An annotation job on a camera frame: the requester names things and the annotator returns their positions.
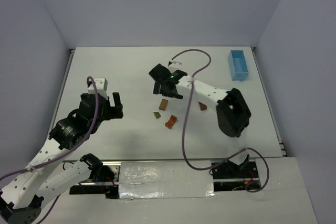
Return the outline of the light wood rectangular block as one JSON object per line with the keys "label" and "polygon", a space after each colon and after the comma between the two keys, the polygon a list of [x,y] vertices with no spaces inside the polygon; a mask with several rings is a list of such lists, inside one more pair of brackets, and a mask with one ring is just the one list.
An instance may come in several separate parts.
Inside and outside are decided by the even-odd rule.
{"label": "light wood rectangular block", "polygon": [[168,104],[168,100],[167,99],[162,99],[162,101],[159,105],[159,109],[162,110],[162,111],[165,111],[166,107],[167,107],[167,104]]}

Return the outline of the orange wood arch block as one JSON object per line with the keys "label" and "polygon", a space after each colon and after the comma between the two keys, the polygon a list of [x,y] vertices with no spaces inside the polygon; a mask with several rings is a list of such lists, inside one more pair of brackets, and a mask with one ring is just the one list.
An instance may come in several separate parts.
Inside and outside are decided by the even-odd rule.
{"label": "orange wood arch block", "polygon": [[174,115],[171,115],[169,120],[165,123],[165,126],[168,129],[171,129],[173,127],[173,125],[176,123],[176,121],[177,121],[177,117],[174,116]]}

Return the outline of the tan wood rectangular block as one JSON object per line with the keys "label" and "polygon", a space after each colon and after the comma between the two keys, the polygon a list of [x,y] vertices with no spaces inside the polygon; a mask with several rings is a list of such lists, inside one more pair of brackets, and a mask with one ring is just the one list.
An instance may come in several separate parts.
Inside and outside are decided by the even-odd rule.
{"label": "tan wood rectangular block", "polygon": [[205,104],[199,102],[198,105],[199,105],[201,111],[207,110],[207,106]]}

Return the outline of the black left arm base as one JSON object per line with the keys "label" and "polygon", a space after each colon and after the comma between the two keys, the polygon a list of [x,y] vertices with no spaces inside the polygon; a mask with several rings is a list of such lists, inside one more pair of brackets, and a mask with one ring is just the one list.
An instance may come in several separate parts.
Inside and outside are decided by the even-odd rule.
{"label": "black left arm base", "polygon": [[79,182],[69,189],[70,195],[101,195],[106,199],[119,199],[120,163],[103,162],[103,167],[94,176]]}

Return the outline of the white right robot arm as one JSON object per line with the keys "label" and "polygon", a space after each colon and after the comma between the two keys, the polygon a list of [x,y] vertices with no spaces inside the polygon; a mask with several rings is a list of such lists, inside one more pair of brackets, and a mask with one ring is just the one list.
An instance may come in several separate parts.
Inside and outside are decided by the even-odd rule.
{"label": "white right robot arm", "polygon": [[190,76],[180,69],[170,72],[167,67],[158,64],[149,72],[150,77],[154,80],[154,94],[176,99],[188,97],[182,128],[182,155],[186,164],[197,171],[216,169],[230,159],[244,153],[248,148],[240,148],[236,153],[214,166],[196,167],[192,165],[187,159],[185,151],[185,135],[193,96],[196,95],[198,102],[216,112],[218,127],[228,137],[240,138],[244,129],[249,125],[251,117],[250,109],[238,89],[233,88],[228,91],[218,89],[195,79],[195,75],[204,69],[205,67],[202,67]]}

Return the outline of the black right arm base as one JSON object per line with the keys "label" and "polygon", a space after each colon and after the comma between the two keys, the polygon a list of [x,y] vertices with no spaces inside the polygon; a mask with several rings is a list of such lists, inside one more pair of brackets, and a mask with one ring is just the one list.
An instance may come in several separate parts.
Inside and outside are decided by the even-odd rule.
{"label": "black right arm base", "polygon": [[223,165],[209,170],[213,178],[214,191],[239,191],[245,190],[248,185],[249,190],[259,190],[258,169],[255,161],[246,162],[244,167],[227,161]]}

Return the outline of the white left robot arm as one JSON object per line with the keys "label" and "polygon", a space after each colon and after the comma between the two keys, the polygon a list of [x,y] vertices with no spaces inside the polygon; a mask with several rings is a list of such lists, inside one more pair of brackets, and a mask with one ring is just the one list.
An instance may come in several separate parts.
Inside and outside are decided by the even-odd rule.
{"label": "white left robot arm", "polygon": [[51,176],[68,152],[86,135],[94,134],[103,121],[123,118],[120,95],[114,92],[112,96],[114,105],[109,97],[83,93],[79,107],[55,124],[27,171],[1,189],[1,217],[6,223],[33,223],[50,201],[82,181],[113,181],[115,172],[91,153]]}

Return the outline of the green wood triangle block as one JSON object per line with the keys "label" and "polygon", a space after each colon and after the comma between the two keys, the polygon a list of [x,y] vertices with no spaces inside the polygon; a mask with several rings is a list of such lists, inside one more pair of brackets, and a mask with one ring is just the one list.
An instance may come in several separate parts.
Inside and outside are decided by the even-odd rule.
{"label": "green wood triangle block", "polygon": [[161,117],[159,112],[153,112],[156,119],[159,119]]}

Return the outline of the blue plastic box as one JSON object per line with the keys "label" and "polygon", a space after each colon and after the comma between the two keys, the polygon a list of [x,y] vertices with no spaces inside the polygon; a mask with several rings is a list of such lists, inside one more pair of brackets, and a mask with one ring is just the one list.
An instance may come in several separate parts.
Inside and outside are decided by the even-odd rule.
{"label": "blue plastic box", "polygon": [[228,65],[232,81],[245,81],[249,71],[243,50],[231,50]]}

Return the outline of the silver reflective tape sheet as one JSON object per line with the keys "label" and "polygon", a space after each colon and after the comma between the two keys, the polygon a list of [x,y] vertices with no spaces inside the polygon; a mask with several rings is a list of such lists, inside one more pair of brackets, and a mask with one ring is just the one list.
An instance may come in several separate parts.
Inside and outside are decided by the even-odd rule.
{"label": "silver reflective tape sheet", "polygon": [[123,162],[119,174],[120,199],[204,198],[214,196],[208,171],[183,161]]}

